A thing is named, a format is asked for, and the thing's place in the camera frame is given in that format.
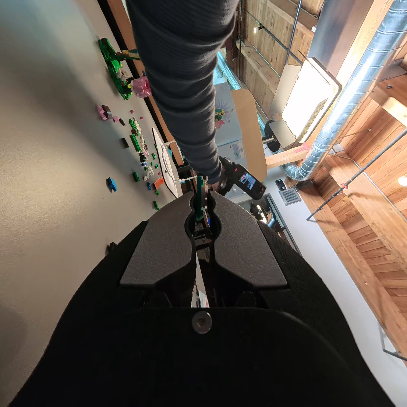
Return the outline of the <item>pile of small toy bricks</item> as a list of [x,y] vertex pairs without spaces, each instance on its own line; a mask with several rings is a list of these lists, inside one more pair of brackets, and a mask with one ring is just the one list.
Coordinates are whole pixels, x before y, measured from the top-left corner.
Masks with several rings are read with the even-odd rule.
[[129,124],[131,127],[131,142],[136,153],[139,155],[140,164],[144,169],[144,179],[147,180],[155,175],[153,169],[157,170],[160,167],[158,154],[149,152],[149,148],[142,134],[140,123],[134,116],[129,119]]

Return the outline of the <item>silver spiral air duct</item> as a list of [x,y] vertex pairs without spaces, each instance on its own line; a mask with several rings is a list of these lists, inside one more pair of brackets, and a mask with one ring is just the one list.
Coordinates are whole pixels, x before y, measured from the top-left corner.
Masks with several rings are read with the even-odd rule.
[[357,113],[377,84],[382,71],[392,63],[402,47],[406,31],[407,2],[395,0],[361,56],[301,166],[295,163],[282,166],[289,178],[295,181],[311,179],[316,168],[336,143],[340,131]]

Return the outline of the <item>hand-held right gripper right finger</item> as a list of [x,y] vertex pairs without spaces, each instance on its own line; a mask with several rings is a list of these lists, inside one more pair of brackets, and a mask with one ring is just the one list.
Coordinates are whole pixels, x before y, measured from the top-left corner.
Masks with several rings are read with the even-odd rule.
[[287,281],[257,220],[217,192],[210,196],[220,225],[214,243],[216,263],[257,289],[285,287]]

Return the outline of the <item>grey desk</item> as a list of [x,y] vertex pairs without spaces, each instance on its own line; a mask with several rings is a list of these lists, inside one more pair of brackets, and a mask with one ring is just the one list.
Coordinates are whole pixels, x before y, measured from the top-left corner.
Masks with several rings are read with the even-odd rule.
[[[97,40],[119,45],[98,1],[10,0],[0,8],[0,390],[7,406],[107,245],[155,212],[154,192],[132,176],[141,165],[129,119],[140,121],[149,148],[158,125],[143,99],[124,100],[114,87]],[[113,119],[102,120],[97,105]]]

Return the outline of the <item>white tray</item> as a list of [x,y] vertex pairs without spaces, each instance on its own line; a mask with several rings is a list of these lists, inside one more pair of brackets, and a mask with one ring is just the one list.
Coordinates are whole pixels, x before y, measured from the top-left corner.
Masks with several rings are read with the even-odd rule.
[[159,133],[155,130],[154,127],[152,127],[152,134],[153,134],[155,145],[157,147],[156,149],[158,152],[158,159],[159,159],[159,163],[160,163],[161,175],[164,180],[164,184],[170,190],[170,192],[174,195],[174,197],[178,198],[179,197],[179,193],[177,190],[178,176],[175,176],[172,171],[172,167],[171,167],[172,158],[170,158],[170,155],[169,155],[168,149],[167,149],[167,147],[174,141],[164,143],[161,140]]

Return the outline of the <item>wooden ceiling beam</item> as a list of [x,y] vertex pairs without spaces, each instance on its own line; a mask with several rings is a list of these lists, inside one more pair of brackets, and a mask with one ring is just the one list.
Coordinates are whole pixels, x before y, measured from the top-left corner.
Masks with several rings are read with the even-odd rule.
[[301,161],[308,155],[310,149],[306,143],[303,143],[301,146],[270,155],[266,157],[267,170]]

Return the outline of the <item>black metal rod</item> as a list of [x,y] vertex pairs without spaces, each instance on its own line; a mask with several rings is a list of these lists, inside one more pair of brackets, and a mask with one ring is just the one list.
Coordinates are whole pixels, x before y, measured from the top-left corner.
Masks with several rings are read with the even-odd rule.
[[311,218],[314,217],[315,214],[317,214],[319,211],[322,210],[329,202],[331,202],[336,196],[340,195],[343,191],[347,190],[349,185],[356,180],[360,175],[365,175],[368,180],[370,180],[373,184],[374,182],[370,179],[370,177],[367,175],[366,170],[372,166],[379,158],[381,158],[386,152],[388,152],[397,142],[402,140],[403,137],[407,134],[407,129],[403,130],[399,135],[397,135],[394,140],[392,140],[383,150],[381,150],[377,155],[374,156],[369,162],[363,166],[360,167],[358,164],[356,166],[358,167],[359,171],[355,173],[350,179],[348,179],[345,183],[342,183],[340,188],[336,190],[327,200],[323,202],[320,206],[317,207],[315,211],[313,211],[307,218],[306,221],[310,221]]

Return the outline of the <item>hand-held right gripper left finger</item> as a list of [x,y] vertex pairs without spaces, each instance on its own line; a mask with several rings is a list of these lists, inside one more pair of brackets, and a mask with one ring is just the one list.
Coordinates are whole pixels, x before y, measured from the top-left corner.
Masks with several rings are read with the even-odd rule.
[[188,192],[150,217],[120,280],[121,285],[150,288],[196,260],[187,221],[192,215]]

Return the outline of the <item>grey conduit pipe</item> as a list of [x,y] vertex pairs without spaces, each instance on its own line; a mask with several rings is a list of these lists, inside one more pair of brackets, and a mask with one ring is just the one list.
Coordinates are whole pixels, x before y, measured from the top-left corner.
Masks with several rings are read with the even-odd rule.
[[299,18],[299,15],[300,15],[301,8],[302,8],[302,0],[299,0],[296,15],[295,15],[294,22],[293,22],[293,27],[292,27],[291,37],[290,37],[290,41],[289,41],[289,46],[287,48],[287,54],[286,54],[286,58],[285,58],[285,61],[284,61],[284,65],[288,64],[288,61],[289,61],[289,58],[290,58],[290,55],[291,55],[291,47],[292,47],[292,44],[293,44],[294,35],[295,35],[296,26],[297,26],[297,23],[298,23],[298,18]]

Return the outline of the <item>grey flat metal duct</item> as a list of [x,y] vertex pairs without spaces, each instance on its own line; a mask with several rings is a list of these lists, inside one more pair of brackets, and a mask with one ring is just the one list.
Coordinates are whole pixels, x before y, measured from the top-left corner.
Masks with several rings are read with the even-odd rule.
[[337,77],[373,0],[325,0],[307,54]]

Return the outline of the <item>green toy brick garden build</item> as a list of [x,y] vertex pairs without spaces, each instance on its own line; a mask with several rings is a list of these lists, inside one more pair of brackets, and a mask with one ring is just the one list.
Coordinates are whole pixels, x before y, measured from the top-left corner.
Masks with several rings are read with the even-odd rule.
[[128,100],[133,94],[131,83],[134,77],[124,70],[123,61],[140,61],[138,50],[135,48],[116,52],[108,38],[98,39],[98,45],[116,89],[125,100]]

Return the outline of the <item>studio light panel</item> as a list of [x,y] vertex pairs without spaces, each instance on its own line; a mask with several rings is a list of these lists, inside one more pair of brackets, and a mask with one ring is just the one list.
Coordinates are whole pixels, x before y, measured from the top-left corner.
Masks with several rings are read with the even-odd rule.
[[269,109],[272,117],[277,115],[268,127],[280,147],[306,142],[341,90],[315,57],[302,66],[286,64]]

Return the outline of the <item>wall vent grille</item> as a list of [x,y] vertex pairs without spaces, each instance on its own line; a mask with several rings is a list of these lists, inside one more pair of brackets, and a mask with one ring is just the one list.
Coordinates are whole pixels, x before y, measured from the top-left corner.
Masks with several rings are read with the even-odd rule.
[[290,187],[290,188],[286,188],[282,191],[279,191],[279,195],[285,206],[289,206],[289,205],[299,203],[302,201],[302,198],[299,195],[296,187]]

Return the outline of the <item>pink toy brick flower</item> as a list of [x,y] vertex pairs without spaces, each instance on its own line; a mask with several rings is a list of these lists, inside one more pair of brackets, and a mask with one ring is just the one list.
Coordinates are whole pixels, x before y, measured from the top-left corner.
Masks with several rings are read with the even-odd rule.
[[132,93],[138,98],[147,98],[151,96],[151,88],[147,76],[133,79],[130,83]]

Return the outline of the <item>green toy brick plate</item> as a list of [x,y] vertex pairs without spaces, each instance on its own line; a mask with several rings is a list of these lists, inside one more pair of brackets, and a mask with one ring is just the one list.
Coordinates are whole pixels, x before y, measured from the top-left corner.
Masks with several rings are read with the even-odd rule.
[[203,219],[203,212],[206,207],[206,182],[202,176],[197,176],[197,195],[195,216],[197,221]]

